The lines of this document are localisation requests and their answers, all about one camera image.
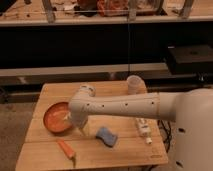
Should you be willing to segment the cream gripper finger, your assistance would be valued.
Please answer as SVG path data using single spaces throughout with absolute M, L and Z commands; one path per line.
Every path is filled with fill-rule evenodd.
M 86 123 L 84 127 L 80 129 L 80 131 L 84 136 L 89 136 L 90 135 L 89 124 Z

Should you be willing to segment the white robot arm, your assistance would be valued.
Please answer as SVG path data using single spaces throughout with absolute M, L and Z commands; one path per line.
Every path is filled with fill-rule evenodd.
M 176 124 L 175 171 L 213 171 L 213 89 L 97 97 L 83 85 L 69 102 L 71 122 L 83 128 L 90 115 L 167 120 Z

